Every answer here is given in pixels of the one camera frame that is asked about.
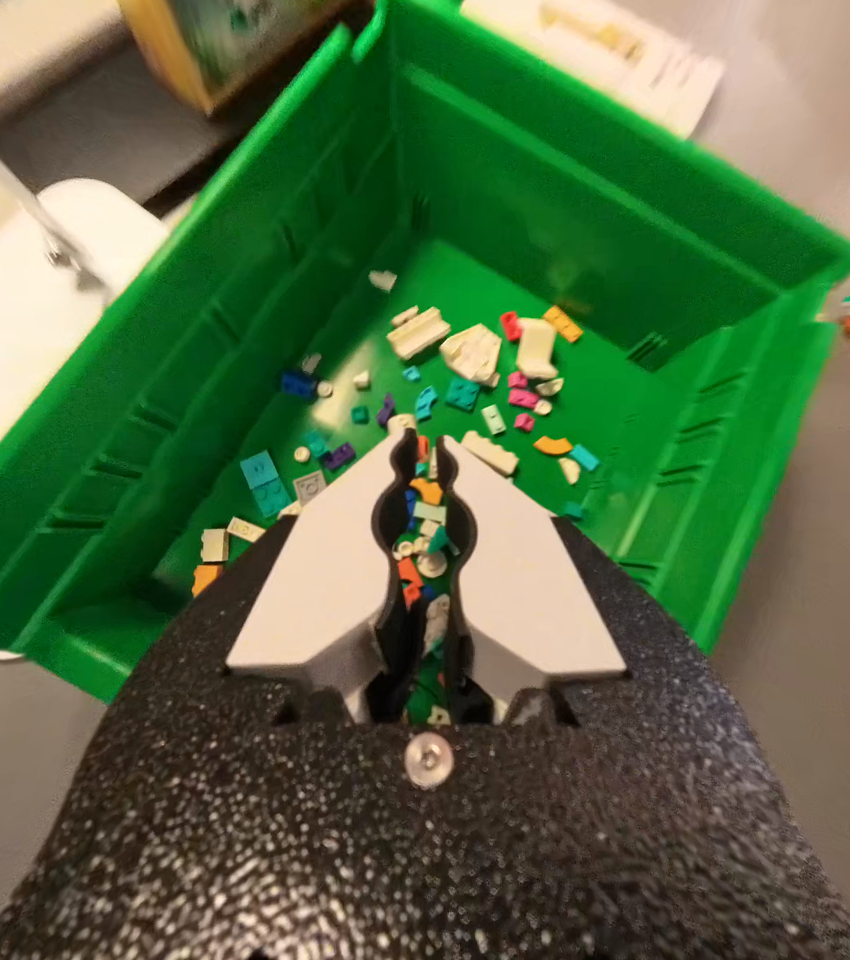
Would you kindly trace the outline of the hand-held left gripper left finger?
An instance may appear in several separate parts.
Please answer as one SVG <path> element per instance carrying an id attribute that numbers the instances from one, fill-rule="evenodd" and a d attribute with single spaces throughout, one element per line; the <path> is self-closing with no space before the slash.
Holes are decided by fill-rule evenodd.
<path id="1" fill-rule="evenodd" d="M 402 717 L 418 622 L 393 549 L 407 533 L 417 456 L 414 429 L 389 435 L 275 524 L 282 544 L 227 655 L 230 672 L 333 690 L 359 723 Z"/>

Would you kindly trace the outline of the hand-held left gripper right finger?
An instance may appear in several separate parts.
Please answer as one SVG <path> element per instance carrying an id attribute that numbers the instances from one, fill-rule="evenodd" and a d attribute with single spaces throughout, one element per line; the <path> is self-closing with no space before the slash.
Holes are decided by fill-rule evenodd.
<path id="1" fill-rule="evenodd" d="M 524 690 L 626 678 L 567 544 L 575 526 L 460 441 L 441 436 L 436 462 L 459 552 L 444 639 L 453 722 L 500 723 Z"/>

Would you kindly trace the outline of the green plastic bin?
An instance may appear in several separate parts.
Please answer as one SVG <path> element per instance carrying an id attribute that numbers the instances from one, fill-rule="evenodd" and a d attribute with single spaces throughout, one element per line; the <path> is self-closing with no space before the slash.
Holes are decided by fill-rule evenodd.
<path id="1" fill-rule="evenodd" d="M 437 354 L 401 377 L 392 315 L 500 330 L 557 306 L 539 430 L 598 460 L 583 492 L 530 438 L 517 484 L 710 653 L 835 339 L 850 239 L 463 16 L 389 2 L 337 28 L 0 443 L 0 649 L 114 698 L 189 600 L 202 529 L 262 521 L 239 459 L 291 485 L 311 433 L 360 456 L 371 367 L 459 438 Z"/>

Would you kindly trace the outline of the yellow toy set box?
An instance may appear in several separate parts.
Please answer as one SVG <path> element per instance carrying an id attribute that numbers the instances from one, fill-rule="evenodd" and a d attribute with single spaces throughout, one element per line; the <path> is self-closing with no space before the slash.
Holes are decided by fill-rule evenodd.
<path id="1" fill-rule="evenodd" d="M 154 76 L 182 103 L 218 113 L 296 45 L 317 35 L 345 1 L 119 1 Z"/>

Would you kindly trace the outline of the white table base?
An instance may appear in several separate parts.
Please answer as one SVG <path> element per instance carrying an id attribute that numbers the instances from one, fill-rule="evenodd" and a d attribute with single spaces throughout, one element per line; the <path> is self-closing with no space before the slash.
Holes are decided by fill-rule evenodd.
<path id="1" fill-rule="evenodd" d="M 0 440 L 166 241 L 166 222 L 114 186 L 39 193 L 0 160 L 18 210 L 0 227 Z"/>

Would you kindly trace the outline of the thick instruction booklet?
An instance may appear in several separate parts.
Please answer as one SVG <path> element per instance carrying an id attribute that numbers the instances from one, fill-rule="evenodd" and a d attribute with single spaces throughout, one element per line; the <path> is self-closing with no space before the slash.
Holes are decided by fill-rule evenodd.
<path id="1" fill-rule="evenodd" d="M 465 1 L 463 16 L 690 139 L 726 73 L 667 30 L 608 1 Z"/>

